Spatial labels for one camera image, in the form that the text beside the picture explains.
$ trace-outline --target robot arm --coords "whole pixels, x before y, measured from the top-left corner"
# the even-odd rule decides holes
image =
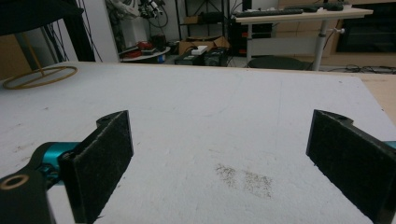
[[[163,0],[141,0],[138,7],[135,7],[135,0],[133,4],[131,2],[132,0],[106,0],[106,5],[117,10],[120,19],[135,19],[139,16],[149,19],[157,18],[158,13],[163,14],[160,10],[160,6],[165,5]]]
[[[125,0],[106,0],[106,5],[110,8],[117,10],[118,17],[120,19],[132,18],[135,19],[140,16],[138,8],[130,4],[125,4]]]

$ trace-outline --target gripper screw hole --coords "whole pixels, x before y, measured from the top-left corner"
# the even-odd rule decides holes
[[[21,185],[23,185],[24,183],[27,182],[27,180],[29,179],[28,175],[14,175],[11,176],[9,178],[7,178],[6,180],[3,181],[3,183],[0,184],[0,189],[15,189]]]

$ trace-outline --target black equipment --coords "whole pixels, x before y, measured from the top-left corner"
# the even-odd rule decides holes
[[[390,224],[396,211],[396,154],[352,125],[315,110],[306,155],[374,223]]]
[[[175,64],[179,65],[205,65],[204,54],[202,55],[191,55],[191,50],[178,56],[175,59]]]
[[[227,58],[226,49],[211,49],[205,54],[205,65],[227,67]]]
[[[54,224],[47,189],[64,182],[76,223],[92,224],[105,207],[134,155],[128,111],[96,121],[80,143],[49,142],[29,163],[0,179],[4,224]]]

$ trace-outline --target wooden surface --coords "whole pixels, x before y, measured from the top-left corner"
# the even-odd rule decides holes
[[[351,8],[343,11],[318,11],[315,13],[304,12],[303,14],[267,16],[267,17],[246,17],[236,18],[236,22],[242,24],[260,24],[260,23],[276,23],[287,21],[321,21],[321,20],[340,20],[364,17],[364,15],[372,14],[372,10]]]

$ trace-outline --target floor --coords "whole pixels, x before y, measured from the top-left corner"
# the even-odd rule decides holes
[[[164,64],[175,64],[174,60],[177,58],[177,55],[166,55],[166,60]],[[246,57],[232,57],[229,58],[228,67],[247,67],[247,59]],[[364,66],[359,67],[357,65],[340,65],[340,66],[331,66],[331,65],[322,65],[319,68],[319,71],[324,72],[348,72],[348,73],[371,73],[371,74],[396,74],[396,68],[394,67],[372,67],[372,66]]]

